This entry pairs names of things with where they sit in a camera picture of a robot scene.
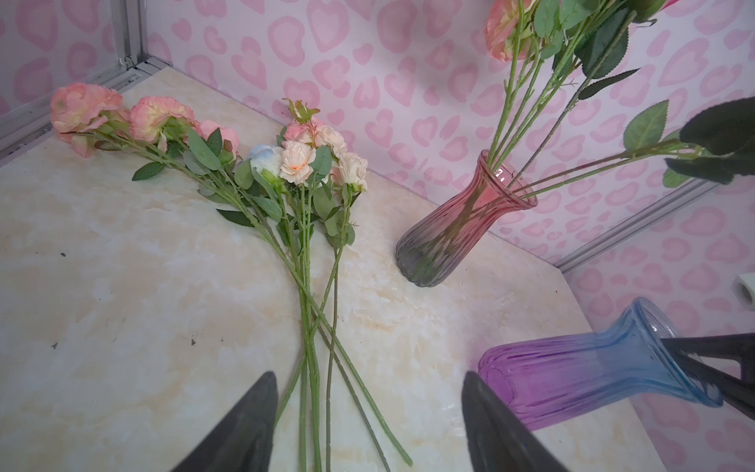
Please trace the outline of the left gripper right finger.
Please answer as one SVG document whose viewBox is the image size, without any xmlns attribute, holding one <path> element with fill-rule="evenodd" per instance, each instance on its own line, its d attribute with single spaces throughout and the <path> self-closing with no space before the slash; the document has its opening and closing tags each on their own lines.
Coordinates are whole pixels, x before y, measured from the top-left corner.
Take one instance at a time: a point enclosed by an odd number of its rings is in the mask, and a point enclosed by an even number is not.
<svg viewBox="0 0 755 472">
<path fill-rule="evenodd" d="M 465 375 L 461 405 L 475 472 L 567 471 L 474 372 Z"/>
</svg>

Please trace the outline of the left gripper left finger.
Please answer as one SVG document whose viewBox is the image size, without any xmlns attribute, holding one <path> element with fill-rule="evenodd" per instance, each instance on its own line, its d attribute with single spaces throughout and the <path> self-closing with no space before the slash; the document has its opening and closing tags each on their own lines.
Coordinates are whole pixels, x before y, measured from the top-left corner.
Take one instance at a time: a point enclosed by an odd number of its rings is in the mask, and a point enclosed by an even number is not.
<svg viewBox="0 0 755 472">
<path fill-rule="evenodd" d="M 266 472 L 273 452 L 277 405 L 276 377 L 268 371 L 173 471 Z"/>
</svg>

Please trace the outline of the purple glass vase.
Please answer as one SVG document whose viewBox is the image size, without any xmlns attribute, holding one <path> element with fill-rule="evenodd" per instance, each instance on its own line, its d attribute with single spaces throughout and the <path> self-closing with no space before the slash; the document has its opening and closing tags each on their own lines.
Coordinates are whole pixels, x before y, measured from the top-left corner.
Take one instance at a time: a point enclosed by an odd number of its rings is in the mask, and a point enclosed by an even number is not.
<svg viewBox="0 0 755 472">
<path fill-rule="evenodd" d="M 478 374 L 531 431 L 640 393 L 722 406 L 721 391 L 688 376 L 664 345 L 679 335 L 654 303 L 638 297 L 602 332 L 493 347 Z"/>
</svg>

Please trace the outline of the red grey glass vase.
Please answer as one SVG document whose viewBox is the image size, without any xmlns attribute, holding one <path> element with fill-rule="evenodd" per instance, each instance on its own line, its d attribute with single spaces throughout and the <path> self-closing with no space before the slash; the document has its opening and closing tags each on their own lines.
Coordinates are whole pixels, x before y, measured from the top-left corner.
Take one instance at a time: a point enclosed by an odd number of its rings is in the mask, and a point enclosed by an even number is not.
<svg viewBox="0 0 755 472">
<path fill-rule="evenodd" d="M 493 169 L 488 152 L 477 159 L 473 178 L 459 194 L 410 228 L 398 241 L 395 261 L 420 287 L 445 281 L 493 224 L 505 214 L 531 210 L 538 198 L 506 165 Z"/>
</svg>

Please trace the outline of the red pink rose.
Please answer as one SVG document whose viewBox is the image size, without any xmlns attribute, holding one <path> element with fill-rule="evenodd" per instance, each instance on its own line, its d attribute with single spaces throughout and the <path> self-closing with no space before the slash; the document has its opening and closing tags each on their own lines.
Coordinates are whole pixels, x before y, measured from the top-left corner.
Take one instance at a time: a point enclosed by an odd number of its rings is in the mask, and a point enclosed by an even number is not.
<svg viewBox="0 0 755 472">
<path fill-rule="evenodd" d="M 566 104 L 563 112 L 556 118 L 556 122 L 548 131 L 546 137 L 532 157 L 526 161 L 522 169 L 513 177 L 509 187 L 517 183 L 525 171 L 535 162 L 552 136 L 560 129 L 563 120 L 570 114 L 571 110 L 580 102 L 585 90 L 597 83 L 599 79 L 603 80 L 617 67 L 619 62 L 626 54 L 628 47 L 629 28 L 632 24 L 643 24 L 649 22 L 654 25 L 654 17 L 674 5 L 674 1 L 619 1 L 617 8 L 607 16 L 599 26 L 596 26 L 590 35 L 576 45 L 574 53 L 568 53 L 571 59 L 578 59 L 582 73 L 585 76 L 576 92 Z"/>
</svg>

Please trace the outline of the dark blue rose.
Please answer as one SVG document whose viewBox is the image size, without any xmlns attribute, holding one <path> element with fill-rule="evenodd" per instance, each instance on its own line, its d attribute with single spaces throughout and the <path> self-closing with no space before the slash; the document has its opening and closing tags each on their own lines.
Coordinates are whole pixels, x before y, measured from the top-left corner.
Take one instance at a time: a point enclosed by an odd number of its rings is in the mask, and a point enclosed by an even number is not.
<svg viewBox="0 0 755 472">
<path fill-rule="evenodd" d="M 668 102 L 656 103 L 635 116 L 624 131 L 624 150 L 526 184 L 514 194 L 542 195 L 631 163 L 662 157 L 672 180 L 698 179 L 729 185 L 737 176 L 754 174 L 754 99 L 717 104 L 667 133 Z"/>
</svg>

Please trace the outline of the pink spray rose stem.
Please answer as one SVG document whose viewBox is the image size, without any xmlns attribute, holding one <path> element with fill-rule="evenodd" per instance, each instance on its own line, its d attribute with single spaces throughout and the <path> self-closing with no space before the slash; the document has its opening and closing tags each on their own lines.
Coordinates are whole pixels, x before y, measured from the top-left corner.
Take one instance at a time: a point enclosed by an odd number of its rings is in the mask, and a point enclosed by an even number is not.
<svg viewBox="0 0 755 472">
<path fill-rule="evenodd" d="M 491 166 L 503 157 L 503 146 L 507 140 L 505 126 L 521 88 L 521 75 L 532 55 L 532 18 L 537 5 L 538 1 L 496 1 L 484 27 L 491 57 L 509 66 L 508 77 L 503 82 L 505 104 L 490 145 L 488 163 Z"/>
</svg>

